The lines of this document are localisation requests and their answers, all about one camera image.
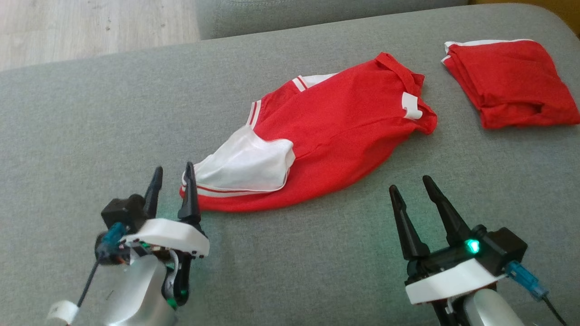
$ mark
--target couch cushion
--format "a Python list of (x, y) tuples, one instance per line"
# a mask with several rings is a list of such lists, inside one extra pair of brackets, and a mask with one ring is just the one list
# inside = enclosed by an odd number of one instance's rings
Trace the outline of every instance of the couch cushion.
[[(445, 41), (531, 38), (552, 55), (580, 102), (580, 42), (555, 15), (527, 5), (461, 6), (218, 39), (0, 73), (0, 316), (37, 325), (56, 300), (76, 301), (115, 197), (144, 193), (165, 168), (158, 216), (176, 218), (187, 160), (214, 152), (249, 104), (299, 74), (340, 71), (391, 53), (426, 76), (439, 116), (348, 189), (276, 211), (206, 212), (210, 255), (196, 260), (179, 326), (433, 325), (408, 303), (388, 188), (398, 185), (431, 249), (443, 225), (429, 174), (470, 226), (506, 226), (530, 246), (524, 263), (569, 323), (580, 319), (580, 129), (484, 131), (440, 60)], [(78, 316), (99, 325), (122, 268), (103, 267)], [(499, 285), (528, 323), (554, 325), (525, 290)]]
[(450, 6), (467, 0), (195, 0), (201, 39)]

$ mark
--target folded garment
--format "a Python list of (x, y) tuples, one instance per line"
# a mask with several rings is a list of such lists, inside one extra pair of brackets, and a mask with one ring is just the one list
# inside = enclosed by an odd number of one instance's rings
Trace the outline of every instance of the folded garment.
[(281, 208), (355, 183), (413, 131), (435, 129), (437, 116), (420, 98), (423, 79), (381, 53), (338, 74), (285, 83), (252, 103), (246, 125), (195, 164), (201, 209)]
[(537, 42), (446, 42), (443, 64), (487, 129), (580, 124), (580, 113), (552, 58)]

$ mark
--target wooden floor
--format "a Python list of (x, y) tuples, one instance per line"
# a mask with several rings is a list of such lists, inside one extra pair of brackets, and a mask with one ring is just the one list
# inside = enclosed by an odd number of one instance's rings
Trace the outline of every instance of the wooden floor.
[(0, 71), (199, 40), (193, 0), (0, 0)]

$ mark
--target blue cable connector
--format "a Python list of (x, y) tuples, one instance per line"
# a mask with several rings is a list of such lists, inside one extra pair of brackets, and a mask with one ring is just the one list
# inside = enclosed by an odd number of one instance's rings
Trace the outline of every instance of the blue cable connector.
[(536, 301), (541, 301), (548, 295), (548, 290), (540, 286), (538, 278), (525, 269), (519, 262), (514, 260), (507, 264), (505, 272), (508, 277), (514, 279), (526, 288)]

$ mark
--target folded red shirt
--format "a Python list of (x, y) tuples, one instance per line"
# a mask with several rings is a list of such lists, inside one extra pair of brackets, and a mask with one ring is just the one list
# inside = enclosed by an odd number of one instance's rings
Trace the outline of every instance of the folded red shirt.
[(550, 55), (537, 42), (446, 42), (443, 64), (486, 129), (580, 124), (580, 113)]

